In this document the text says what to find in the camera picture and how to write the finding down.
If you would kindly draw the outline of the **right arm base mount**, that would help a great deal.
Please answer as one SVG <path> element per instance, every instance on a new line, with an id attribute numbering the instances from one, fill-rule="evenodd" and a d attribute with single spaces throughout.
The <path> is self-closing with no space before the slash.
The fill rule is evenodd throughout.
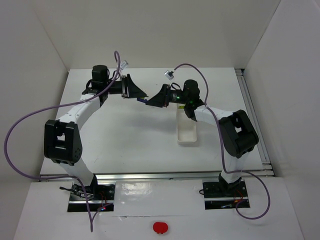
<path id="1" fill-rule="evenodd" d="M 206 210 L 224 210 L 250 208 L 247 187 L 244 181 L 228 192 L 222 192 L 218 182 L 203 182 L 202 189 L 198 191 L 204 197 Z"/>

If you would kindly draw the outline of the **purple lego brick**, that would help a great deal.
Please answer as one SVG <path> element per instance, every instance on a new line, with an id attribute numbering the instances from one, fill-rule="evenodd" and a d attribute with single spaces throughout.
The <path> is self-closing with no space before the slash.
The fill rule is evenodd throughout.
<path id="1" fill-rule="evenodd" d="M 137 98 L 137 101 L 138 102 L 141 102 L 141 103 L 144 103 L 144 104 L 146 104 L 147 102 L 148 102 L 148 100 L 147 99 L 144 99 L 144 98 Z"/>

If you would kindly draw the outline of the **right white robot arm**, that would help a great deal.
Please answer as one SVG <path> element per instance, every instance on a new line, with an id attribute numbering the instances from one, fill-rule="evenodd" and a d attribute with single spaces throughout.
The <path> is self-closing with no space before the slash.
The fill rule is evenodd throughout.
<path id="1" fill-rule="evenodd" d="M 205 105 L 200 98 L 198 83 L 193 79 L 186 80 L 182 89 L 163 84 L 160 91 L 145 104 L 163 108 L 170 103 L 183 105 L 189 119 L 217 127 L 222 144 L 222 171 L 218 177 L 218 187 L 224 194 L 238 187 L 244 162 L 259 143 L 247 113 L 242 109 L 232 112 Z"/>

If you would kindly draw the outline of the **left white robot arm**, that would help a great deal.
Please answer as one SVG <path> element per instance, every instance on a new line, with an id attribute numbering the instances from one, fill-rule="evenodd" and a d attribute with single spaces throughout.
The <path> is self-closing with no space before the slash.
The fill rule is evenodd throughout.
<path id="1" fill-rule="evenodd" d="M 82 159 L 83 146 L 80 130 L 87 120 L 98 111 L 109 95 L 120 95 L 124 99 L 145 100 L 147 94 L 135 85 L 129 74 L 123 75 L 122 62 L 113 73 L 105 65 L 92 68 L 92 78 L 77 104 L 56 120 L 48 120 L 44 126 L 44 156 L 60 165 L 68 175 L 74 176 L 73 188 L 80 187 L 94 194 L 98 180 Z"/>

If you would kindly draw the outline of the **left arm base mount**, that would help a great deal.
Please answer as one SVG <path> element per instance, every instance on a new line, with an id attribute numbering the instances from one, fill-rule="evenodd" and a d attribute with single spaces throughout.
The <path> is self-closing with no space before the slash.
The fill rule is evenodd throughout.
<path id="1" fill-rule="evenodd" d="M 67 207 L 68 213 L 81 213 L 87 211 L 85 195 L 80 186 L 73 185 L 71 188 L 60 186 L 59 189 L 70 193 Z M 115 190 L 115 184 L 99 184 L 96 193 L 88 192 L 87 198 L 90 212 L 113 212 Z"/>

